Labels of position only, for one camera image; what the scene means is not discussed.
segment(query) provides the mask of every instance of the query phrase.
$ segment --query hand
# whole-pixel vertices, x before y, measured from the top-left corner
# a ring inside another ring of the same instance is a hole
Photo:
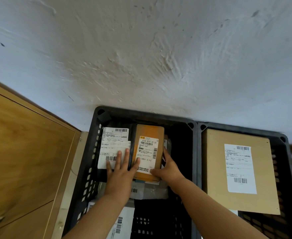
[[[126,148],[125,150],[125,156],[122,166],[120,165],[121,158],[122,152],[118,151],[114,172],[112,171],[110,162],[106,161],[107,183],[104,195],[109,195],[113,197],[116,201],[120,203],[120,205],[124,207],[131,193],[133,177],[138,170],[140,158],[136,159],[135,164],[130,169],[130,171],[127,170],[129,160],[128,148]]]
[[[161,177],[170,188],[174,191],[178,182],[185,179],[182,173],[179,171],[178,166],[172,160],[167,150],[164,148],[164,158],[166,160],[166,165],[163,169],[152,169],[150,173],[154,176]]]

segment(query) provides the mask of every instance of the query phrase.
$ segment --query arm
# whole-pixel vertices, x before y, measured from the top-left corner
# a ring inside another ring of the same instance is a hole
[[[122,166],[120,165],[121,157],[121,151],[118,151],[114,172],[109,161],[106,162],[108,179],[104,196],[63,239],[105,239],[107,237],[129,199],[132,180],[140,163],[140,159],[137,158],[134,166],[128,171],[128,148],[125,151]]]
[[[167,150],[164,150],[166,166],[151,173],[161,177],[178,194],[204,239],[209,238],[267,238],[240,217],[214,201],[210,196],[186,179],[179,171]]]

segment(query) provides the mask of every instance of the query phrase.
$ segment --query person's left hand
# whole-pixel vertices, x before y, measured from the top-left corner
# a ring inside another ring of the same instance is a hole
[[[126,148],[125,150],[125,156],[122,166],[120,165],[121,158],[122,152],[118,151],[114,172],[112,171],[110,162],[106,161],[107,183],[104,195],[112,196],[116,201],[120,203],[120,205],[124,207],[131,193],[133,177],[138,170],[140,158],[136,159],[135,164],[133,167],[131,167],[130,171],[127,170],[129,160],[128,148]]]

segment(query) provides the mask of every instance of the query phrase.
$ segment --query black plastic crate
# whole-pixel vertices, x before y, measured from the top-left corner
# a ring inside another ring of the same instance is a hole
[[[94,179],[97,174],[103,177],[102,171],[97,170],[102,129],[118,124],[163,126],[165,134],[172,142],[172,158],[180,171],[194,183],[198,181],[197,175],[200,175],[201,171],[197,171],[196,121],[112,107],[97,107],[94,111],[63,235],[69,232],[82,218],[87,211],[88,202],[94,199],[97,194],[99,182]],[[163,237],[200,238],[181,199],[171,190],[169,190],[169,198],[165,200],[135,200],[131,239]]]
[[[226,132],[266,137],[270,140],[276,188],[281,215],[239,212],[239,216],[271,239],[292,238],[292,159],[287,137],[279,132],[264,131],[210,122],[198,122],[198,168],[201,171],[201,132],[215,129]],[[201,174],[197,176],[201,185]]]

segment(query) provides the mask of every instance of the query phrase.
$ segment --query cabinet door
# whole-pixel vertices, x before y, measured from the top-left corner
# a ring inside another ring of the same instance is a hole
[[[0,228],[0,239],[42,239],[53,202]]]
[[[0,227],[54,200],[76,133],[0,95]]]

